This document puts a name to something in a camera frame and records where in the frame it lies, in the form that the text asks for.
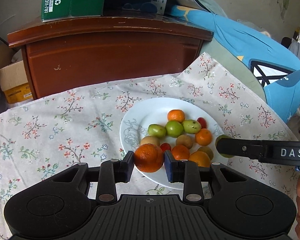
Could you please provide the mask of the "green jujube front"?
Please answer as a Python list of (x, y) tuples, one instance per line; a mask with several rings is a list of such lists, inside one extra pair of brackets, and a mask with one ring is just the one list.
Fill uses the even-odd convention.
[(173, 138), (179, 137), (184, 131), (183, 125), (175, 120), (168, 121), (165, 128), (167, 135)]

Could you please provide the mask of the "small green jujube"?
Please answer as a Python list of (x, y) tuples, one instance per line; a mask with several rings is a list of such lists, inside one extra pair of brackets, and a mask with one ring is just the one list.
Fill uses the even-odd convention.
[(148, 127), (148, 135), (154, 136), (157, 138), (164, 138), (166, 137), (166, 128), (159, 124), (150, 124)]

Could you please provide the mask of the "red cherry tomato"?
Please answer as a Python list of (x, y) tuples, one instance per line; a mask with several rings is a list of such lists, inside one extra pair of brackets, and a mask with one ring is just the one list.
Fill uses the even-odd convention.
[(167, 142), (163, 143), (160, 145), (160, 148), (163, 152), (165, 151), (170, 151), (172, 148), (171, 148), (171, 145)]
[(200, 123), (201, 128), (207, 128), (207, 122), (206, 122), (206, 120), (205, 120), (204, 118), (199, 117), (199, 118), (197, 119), (197, 122)]

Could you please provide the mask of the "orange mandarin front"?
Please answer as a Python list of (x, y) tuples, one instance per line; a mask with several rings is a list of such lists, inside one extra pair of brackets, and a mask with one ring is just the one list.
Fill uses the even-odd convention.
[(208, 146), (213, 140), (213, 135), (207, 128), (202, 128), (195, 134), (194, 139), (197, 144), (201, 146)]

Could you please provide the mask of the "wooden cabinet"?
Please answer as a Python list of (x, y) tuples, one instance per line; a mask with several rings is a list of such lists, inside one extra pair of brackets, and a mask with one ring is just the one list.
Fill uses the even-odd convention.
[(173, 17), (117, 16), (35, 20), (7, 36), (21, 49), (32, 95), (182, 72), (213, 32)]

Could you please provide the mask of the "green jujube top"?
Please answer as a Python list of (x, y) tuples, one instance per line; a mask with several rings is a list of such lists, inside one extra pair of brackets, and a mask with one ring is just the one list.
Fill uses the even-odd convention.
[(196, 134), (202, 129), (201, 124), (198, 121), (192, 119), (184, 120), (182, 122), (182, 126), (184, 128), (184, 132), (189, 134)]

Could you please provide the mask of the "large orange mandarin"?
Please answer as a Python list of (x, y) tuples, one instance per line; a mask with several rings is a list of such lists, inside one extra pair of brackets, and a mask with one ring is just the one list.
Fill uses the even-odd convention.
[(211, 164), (209, 156), (202, 151), (196, 151), (192, 153), (188, 160), (195, 162), (200, 167), (210, 167)]

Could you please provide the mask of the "cardboard box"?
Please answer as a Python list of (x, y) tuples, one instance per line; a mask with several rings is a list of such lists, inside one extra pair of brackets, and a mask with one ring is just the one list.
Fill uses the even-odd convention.
[(0, 89), (10, 108), (33, 100), (21, 51), (0, 44)]

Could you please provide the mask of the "blue printed cushion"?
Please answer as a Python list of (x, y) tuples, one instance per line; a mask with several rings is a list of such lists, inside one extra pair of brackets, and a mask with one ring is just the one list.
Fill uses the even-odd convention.
[(169, 15), (213, 32), (213, 36), (252, 72), (267, 104), (284, 121), (300, 106), (300, 60), (290, 50), (262, 34), (211, 12), (174, 5)]

